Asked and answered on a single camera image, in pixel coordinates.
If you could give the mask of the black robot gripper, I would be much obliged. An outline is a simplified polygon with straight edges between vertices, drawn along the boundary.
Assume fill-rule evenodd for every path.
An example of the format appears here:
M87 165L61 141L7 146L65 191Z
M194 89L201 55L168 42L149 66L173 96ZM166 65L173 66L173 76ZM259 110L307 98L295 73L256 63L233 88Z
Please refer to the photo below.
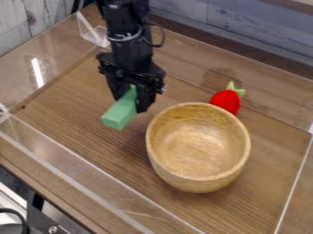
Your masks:
M165 37L154 44L152 37L109 37L110 52L99 52L99 72L107 77L107 86L118 100L135 85L135 109L146 112L156 102L157 93L164 93L165 71L154 63L153 50L161 48Z

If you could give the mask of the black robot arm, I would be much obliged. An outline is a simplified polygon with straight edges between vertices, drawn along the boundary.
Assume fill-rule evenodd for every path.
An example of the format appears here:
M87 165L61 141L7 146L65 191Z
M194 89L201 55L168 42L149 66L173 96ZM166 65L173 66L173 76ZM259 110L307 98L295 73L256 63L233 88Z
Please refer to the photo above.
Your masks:
M135 111L145 112L164 93L165 70L154 63L153 50L165 43L164 28L150 22L150 0L97 0L107 23L110 52L99 52L99 72L107 77L118 101L135 87Z

